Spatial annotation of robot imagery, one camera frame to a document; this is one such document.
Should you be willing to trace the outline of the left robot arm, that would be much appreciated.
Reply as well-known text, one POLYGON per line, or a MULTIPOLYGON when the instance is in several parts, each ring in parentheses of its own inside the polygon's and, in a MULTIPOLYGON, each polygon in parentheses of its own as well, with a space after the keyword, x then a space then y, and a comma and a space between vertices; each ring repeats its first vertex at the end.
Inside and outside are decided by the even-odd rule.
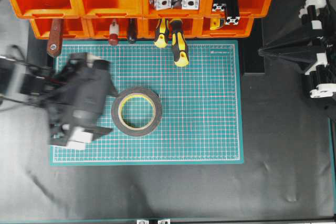
POLYGON ((110 62, 88 52, 71 53, 56 72, 27 62, 22 57, 1 56, 1 101, 44 109, 49 125, 49 145, 75 150, 110 134, 113 129, 98 125, 107 97, 117 97, 110 62), (27 69, 19 86, 24 101, 7 97, 17 65, 27 69))

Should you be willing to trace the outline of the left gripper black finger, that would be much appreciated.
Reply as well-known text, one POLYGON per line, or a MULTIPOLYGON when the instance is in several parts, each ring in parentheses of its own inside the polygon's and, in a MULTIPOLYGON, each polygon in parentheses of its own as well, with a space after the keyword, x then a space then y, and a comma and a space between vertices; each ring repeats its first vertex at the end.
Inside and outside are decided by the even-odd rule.
POLYGON ((111 78, 104 78, 104 93, 105 96, 117 97, 119 95, 116 87, 114 86, 111 78))

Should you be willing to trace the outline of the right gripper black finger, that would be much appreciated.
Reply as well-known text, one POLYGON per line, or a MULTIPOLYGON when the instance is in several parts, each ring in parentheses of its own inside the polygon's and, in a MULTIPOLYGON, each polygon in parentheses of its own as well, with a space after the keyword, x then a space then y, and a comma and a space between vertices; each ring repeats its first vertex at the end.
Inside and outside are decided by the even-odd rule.
POLYGON ((300 74, 310 74, 326 66, 326 48, 322 43, 322 22, 307 22, 258 50, 260 56, 280 60, 300 74))

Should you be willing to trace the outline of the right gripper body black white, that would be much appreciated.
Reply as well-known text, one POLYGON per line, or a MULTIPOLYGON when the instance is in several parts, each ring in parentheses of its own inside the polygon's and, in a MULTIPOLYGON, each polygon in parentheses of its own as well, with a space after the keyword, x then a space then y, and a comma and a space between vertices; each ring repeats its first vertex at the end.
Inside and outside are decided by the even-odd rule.
POLYGON ((299 11, 302 24, 323 34, 311 38, 305 47, 301 72, 309 76, 309 96, 313 99, 335 98, 335 9, 329 0, 306 0, 299 11))

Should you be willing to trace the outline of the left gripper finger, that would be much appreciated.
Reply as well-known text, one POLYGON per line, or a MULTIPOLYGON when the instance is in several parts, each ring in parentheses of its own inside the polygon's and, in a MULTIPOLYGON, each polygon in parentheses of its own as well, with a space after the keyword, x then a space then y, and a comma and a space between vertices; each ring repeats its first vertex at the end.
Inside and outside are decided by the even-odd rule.
POLYGON ((113 132, 113 129, 108 127, 95 126, 92 129, 90 129, 89 132, 93 134, 92 140, 95 141, 101 138, 102 136, 110 134, 111 132, 113 132))

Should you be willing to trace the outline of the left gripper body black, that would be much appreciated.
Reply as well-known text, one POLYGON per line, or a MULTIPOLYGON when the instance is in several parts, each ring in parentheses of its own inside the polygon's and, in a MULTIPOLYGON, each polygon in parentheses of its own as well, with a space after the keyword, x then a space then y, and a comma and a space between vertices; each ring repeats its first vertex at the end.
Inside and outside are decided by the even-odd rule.
POLYGON ((89 130, 104 113, 106 77, 111 78, 110 62, 87 52, 70 54, 55 76, 62 86, 46 100, 49 145, 83 150, 93 142, 89 130))

